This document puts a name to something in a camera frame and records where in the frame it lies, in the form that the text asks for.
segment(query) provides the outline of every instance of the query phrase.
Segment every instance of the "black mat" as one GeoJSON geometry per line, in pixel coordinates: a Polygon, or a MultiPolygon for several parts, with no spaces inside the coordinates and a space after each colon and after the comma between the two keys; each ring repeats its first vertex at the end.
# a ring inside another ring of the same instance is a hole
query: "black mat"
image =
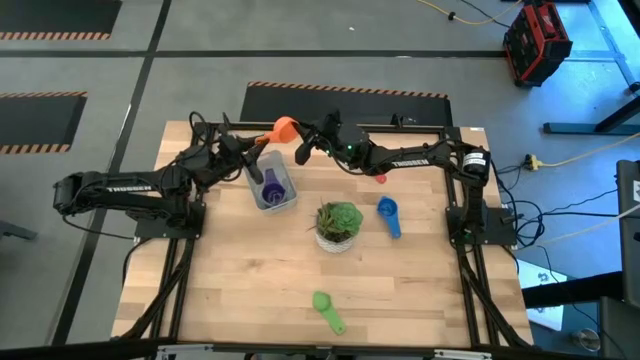
{"type": "Polygon", "coordinates": [[[0,94],[0,155],[67,152],[86,92],[0,94]]]}
{"type": "Polygon", "coordinates": [[[0,40],[106,40],[120,0],[0,0],[0,40]]]}
{"type": "Polygon", "coordinates": [[[316,120],[339,109],[343,121],[389,124],[394,113],[406,125],[452,126],[447,95],[438,93],[253,81],[247,85],[240,121],[273,122],[280,116],[316,120]]]}

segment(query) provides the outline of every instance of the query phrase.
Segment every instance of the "wooden tabletop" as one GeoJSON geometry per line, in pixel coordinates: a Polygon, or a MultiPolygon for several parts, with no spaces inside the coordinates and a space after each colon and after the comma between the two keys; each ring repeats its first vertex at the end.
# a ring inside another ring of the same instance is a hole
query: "wooden tabletop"
{"type": "MultiPolygon", "coordinates": [[[[483,129],[461,128],[461,133],[464,141],[487,146],[483,129]]],[[[156,168],[187,148],[190,138],[186,121],[168,122],[156,168]]],[[[376,133],[371,139],[395,148],[433,143],[437,137],[376,133]]],[[[298,141],[269,145],[265,150],[277,149],[284,155],[298,190],[294,208],[263,215],[244,174],[235,182],[214,185],[205,196],[206,224],[194,250],[179,340],[469,346],[460,275],[446,230],[443,171],[435,167],[394,170],[381,185],[373,178],[342,172],[320,151],[313,151],[307,164],[298,166],[294,163],[298,145],[298,141]],[[392,240],[376,214],[383,195],[398,203],[401,239],[392,240]],[[364,215],[354,247],[342,254],[323,251],[313,231],[308,231],[321,202],[331,201],[351,201],[364,215]],[[331,295],[347,325],[343,335],[335,335],[313,310],[316,290],[331,295]]],[[[500,204],[493,176],[485,199],[489,205],[500,204]]],[[[128,330],[157,293],[166,249],[166,240],[154,240],[133,254],[114,335],[128,330]]],[[[485,246],[484,254],[495,303],[530,342],[513,260],[500,247],[485,246]]],[[[164,316],[164,334],[171,304],[164,316]]],[[[477,299],[476,310],[481,339],[487,342],[477,299]]]]}

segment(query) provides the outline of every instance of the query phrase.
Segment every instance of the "gray floor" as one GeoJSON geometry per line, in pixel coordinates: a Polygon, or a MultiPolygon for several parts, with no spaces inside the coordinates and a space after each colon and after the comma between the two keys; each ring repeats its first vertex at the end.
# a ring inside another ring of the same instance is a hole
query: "gray floor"
{"type": "MultiPolygon", "coordinates": [[[[460,2],[437,2],[460,17],[482,20],[460,2]]],[[[496,14],[507,4],[478,6],[496,14]]],[[[640,78],[639,41],[619,19],[615,0],[596,4],[640,78]]],[[[120,49],[148,45],[160,0],[125,1],[111,40],[105,42],[9,42],[3,49],[120,49]]],[[[559,5],[574,50],[607,51],[600,29],[585,5],[559,5]]],[[[515,16],[503,19],[510,22],[515,16]]],[[[422,49],[499,50],[503,29],[470,27],[413,0],[175,0],[164,29],[162,50],[251,49],[422,49]]],[[[51,185],[74,171],[104,170],[127,112],[141,59],[0,59],[0,92],[89,92],[78,133],[67,154],[0,156],[0,218],[38,231],[27,242],[0,242],[0,348],[35,346],[50,340],[84,234],[70,229],[51,209],[51,185]]],[[[240,115],[248,81],[341,84],[449,94],[454,124],[487,128],[499,167],[516,164],[526,153],[560,161],[618,138],[547,136],[544,122],[597,122],[628,102],[626,82],[613,62],[565,62],[541,88],[513,86],[503,59],[394,58],[198,58],[156,59],[151,69],[123,171],[152,169],[167,120],[198,110],[207,119],[226,111],[240,115]]],[[[615,188],[615,162],[638,158],[638,140],[580,162],[523,173],[516,198],[550,210],[615,188]]],[[[512,175],[504,177],[507,183],[512,175]]],[[[615,212],[615,195],[580,208],[615,212]]],[[[533,215],[532,209],[524,210],[533,215]]],[[[75,219],[86,224],[88,217],[75,219]]],[[[599,222],[581,217],[545,219],[544,238],[599,222]]],[[[133,222],[109,213],[105,231],[130,233],[133,222]]],[[[109,337],[120,291],[124,253],[131,244],[102,238],[70,334],[71,342],[109,337]]],[[[618,228],[602,228],[549,247],[554,269],[584,277],[620,269],[618,228]]],[[[546,266],[540,250],[518,257],[546,266]]]]}

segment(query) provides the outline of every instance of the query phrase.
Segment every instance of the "white pot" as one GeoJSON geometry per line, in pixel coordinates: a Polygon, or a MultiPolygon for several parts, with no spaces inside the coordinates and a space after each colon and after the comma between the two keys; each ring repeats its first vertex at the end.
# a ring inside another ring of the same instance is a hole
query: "white pot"
{"type": "Polygon", "coordinates": [[[318,245],[320,245],[320,247],[325,251],[333,254],[339,254],[341,252],[349,250],[353,246],[354,240],[355,237],[350,237],[343,242],[335,243],[333,241],[325,239],[324,236],[320,235],[320,233],[316,231],[316,242],[318,243],[318,245]]]}

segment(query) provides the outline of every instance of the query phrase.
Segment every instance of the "green measuring spoon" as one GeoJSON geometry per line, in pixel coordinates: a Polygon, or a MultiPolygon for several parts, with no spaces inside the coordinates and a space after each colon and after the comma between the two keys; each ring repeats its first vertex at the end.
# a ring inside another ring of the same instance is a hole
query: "green measuring spoon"
{"type": "Polygon", "coordinates": [[[334,309],[331,304],[331,296],[329,296],[329,294],[323,293],[322,291],[313,293],[313,308],[329,322],[329,326],[337,335],[342,335],[347,331],[347,326],[342,319],[340,319],[336,309],[334,309]]]}

